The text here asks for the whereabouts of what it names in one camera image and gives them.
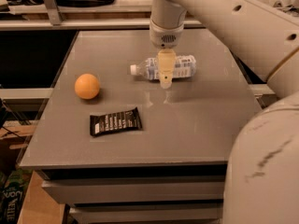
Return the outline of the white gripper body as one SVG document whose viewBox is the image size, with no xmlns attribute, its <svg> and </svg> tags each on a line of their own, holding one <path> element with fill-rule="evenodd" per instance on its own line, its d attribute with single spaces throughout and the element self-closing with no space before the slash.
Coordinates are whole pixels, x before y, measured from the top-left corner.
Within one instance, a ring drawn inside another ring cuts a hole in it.
<svg viewBox="0 0 299 224">
<path fill-rule="evenodd" d="M 181 37 L 184 29 L 184 24 L 179 27 L 166 29 L 154 23 L 149 22 L 149 39 L 151 43 L 159 49 L 174 48 Z"/>
</svg>

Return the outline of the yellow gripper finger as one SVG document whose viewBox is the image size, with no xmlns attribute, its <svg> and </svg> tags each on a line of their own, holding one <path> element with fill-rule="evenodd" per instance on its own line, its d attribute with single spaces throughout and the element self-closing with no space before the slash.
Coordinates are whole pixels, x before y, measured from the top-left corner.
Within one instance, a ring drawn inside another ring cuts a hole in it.
<svg viewBox="0 0 299 224">
<path fill-rule="evenodd" d="M 157 61 L 160 85 L 163 89 L 169 89 L 172 85 L 176 53 L 172 49 L 161 49 L 157 54 Z"/>
</svg>

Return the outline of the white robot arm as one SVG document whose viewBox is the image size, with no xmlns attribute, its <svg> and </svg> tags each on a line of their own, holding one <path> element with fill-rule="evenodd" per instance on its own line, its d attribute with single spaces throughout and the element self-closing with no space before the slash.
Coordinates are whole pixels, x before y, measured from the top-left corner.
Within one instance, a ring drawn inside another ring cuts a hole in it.
<svg viewBox="0 0 299 224">
<path fill-rule="evenodd" d="M 298 20 L 257 0 L 156 0 L 156 25 L 187 10 L 277 101 L 241 130 L 227 164 L 222 224 L 299 224 Z"/>
</svg>

